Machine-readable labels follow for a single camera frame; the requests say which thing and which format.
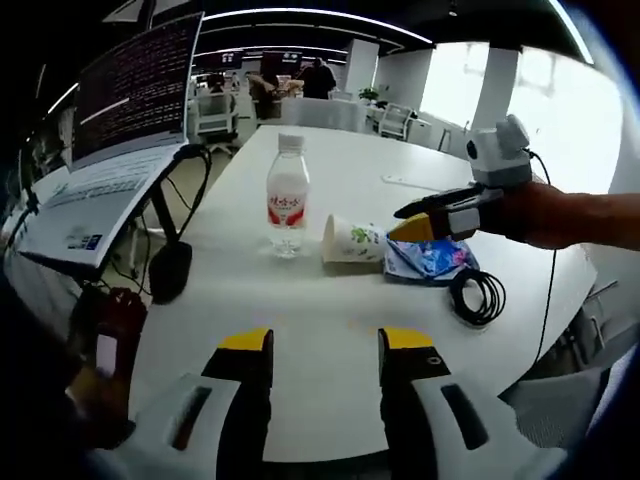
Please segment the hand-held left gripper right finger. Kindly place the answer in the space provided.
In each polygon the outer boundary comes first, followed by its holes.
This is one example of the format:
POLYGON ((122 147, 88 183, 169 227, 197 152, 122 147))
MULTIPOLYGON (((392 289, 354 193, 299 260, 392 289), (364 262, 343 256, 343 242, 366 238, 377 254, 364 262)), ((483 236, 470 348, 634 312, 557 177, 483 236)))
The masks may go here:
POLYGON ((563 462, 518 429, 515 411, 450 371, 426 334, 378 331, 381 418, 394 479, 545 479, 563 462))

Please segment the person's right hand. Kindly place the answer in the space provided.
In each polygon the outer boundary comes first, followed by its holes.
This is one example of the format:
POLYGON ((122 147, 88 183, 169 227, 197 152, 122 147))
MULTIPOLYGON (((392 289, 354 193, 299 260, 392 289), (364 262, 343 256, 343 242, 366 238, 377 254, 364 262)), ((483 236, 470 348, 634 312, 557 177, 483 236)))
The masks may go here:
POLYGON ((480 230, 537 248, 564 249, 570 245, 562 225, 566 200, 553 186, 523 184, 480 207, 480 230))

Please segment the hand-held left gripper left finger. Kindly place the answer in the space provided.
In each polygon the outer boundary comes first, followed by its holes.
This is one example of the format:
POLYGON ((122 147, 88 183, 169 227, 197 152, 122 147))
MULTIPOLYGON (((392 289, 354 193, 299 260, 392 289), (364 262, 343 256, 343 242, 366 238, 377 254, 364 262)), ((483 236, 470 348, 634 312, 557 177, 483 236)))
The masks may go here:
POLYGON ((271 419, 274 333, 224 339, 141 410, 114 451, 123 479, 257 479, 271 419))

